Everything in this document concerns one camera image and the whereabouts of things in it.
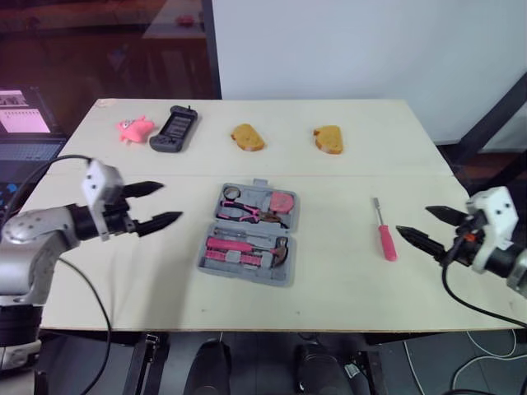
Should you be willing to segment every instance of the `black toy phone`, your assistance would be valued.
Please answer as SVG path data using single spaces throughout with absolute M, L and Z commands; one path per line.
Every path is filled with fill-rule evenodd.
M 184 140 L 198 118 L 193 109 L 175 105 L 170 108 L 170 117 L 163 129 L 150 138 L 150 146 L 159 152 L 179 152 L 183 148 Z

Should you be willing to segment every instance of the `screwdriver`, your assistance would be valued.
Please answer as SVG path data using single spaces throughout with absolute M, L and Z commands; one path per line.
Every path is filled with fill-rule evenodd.
M 385 258 L 387 261 L 396 261 L 397 252 L 395 251 L 394 241 L 392 235 L 389 233 L 389 228 L 382 221 L 382 215 L 380 214 L 380 204 L 377 197 L 373 198 L 373 203 L 375 204 L 375 209 L 377 210 L 377 215 L 379 216 L 379 233 L 380 233 L 380 242 L 382 243 L 382 249 L 385 252 Z

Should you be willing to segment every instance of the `toy bread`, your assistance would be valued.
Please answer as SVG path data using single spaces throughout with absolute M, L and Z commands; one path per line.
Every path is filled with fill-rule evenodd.
M 316 128 L 313 132 L 319 150 L 328 154 L 340 154 L 343 151 L 343 137 L 340 128 L 335 125 Z
M 259 151 L 265 147 L 264 140 L 248 123 L 238 125 L 231 133 L 231 137 L 244 151 Z

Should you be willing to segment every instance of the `gray plastic tray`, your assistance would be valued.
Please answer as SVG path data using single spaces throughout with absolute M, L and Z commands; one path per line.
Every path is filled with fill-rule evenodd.
M 224 277 L 239 277 L 244 280 L 268 284 L 270 286 L 288 286 L 292 281 L 293 263 L 295 262 L 295 240 L 290 233 L 296 228 L 298 218 L 298 197 L 291 191 L 272 189 L 267 186 L 267 180 L 255 179 L 253 185 L 224 184 L 220 192 L 214 211 L 216 222 L 209 226 L 207 235 L 202 243 L 198 256 L 198 269 L 202 272 Z M 278 213 L 283 225 L 276 222 L 260 221 L 250 223 L 246 221 L 238 222 L 229 219 L 219 218 L 219 214 L 227 216 L 246 216 L 247 212 L 238 208 L 223 207 L 222 201 L 226 200 L 223 191 L 229 187 L 236 187 L 240 190 L 240 196 L 235 202 L 243 203 L 248 206 L 257 207 L 262 211 L 268 211 L 273 192 L 287 193 L 293 197 L 293 208 L 289 213 Z M 224 254 L 222 260 L 208 258 L 206 256 L 209 238 L 224 239 L 229 241 L 241 241 L 252 244 L 257 250 L 251 253 L 239 253 L 225 249 L 213 249 L 214 252 Z M 277 246 L 278 238 L 287 240 L 287 256 L 282 264 L 273 267 L 275 256 L 267 251 L 260 249 L 274 249 Z M 255 263 L 240 262 L 241 254 L 254 256 L 259 259 L 259 265 Z

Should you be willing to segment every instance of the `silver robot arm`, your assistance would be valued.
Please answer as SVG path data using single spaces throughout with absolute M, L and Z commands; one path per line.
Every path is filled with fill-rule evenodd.
M 161 188 L 152 181 L 124 185 L 117 169 L 92 160 L 82 183 L 87 206 L 69 205 L 21 213 L 2 228 L 0 242 L 0 388 L 16 384 L 2 372 L 20 369 L 21 378 L 36 380 L 24 368 L 35 364 L 40 351 L 38 331 L 60 255 L 82 240 L 137 232 L 144 236 L 174 222 L 181 212 L 166 212 L 150 221 L 128 216 L 126 198 L 139 198 Z
M 456 239 L 462 238 L 451 258 L 477 273 L 490 271 L 505 278 L 512 290 L 527 298 L 527 250 L 511 241 L 518 215 L 507 188 L 476 193 L 466 207 L 468 214 L 447 206 L 427 207 L 440 221 L 456 226 Z M 444 263 L 447 252 L 442 244 L 414 228 L 397 226 L 397 230 L 410 244 Z

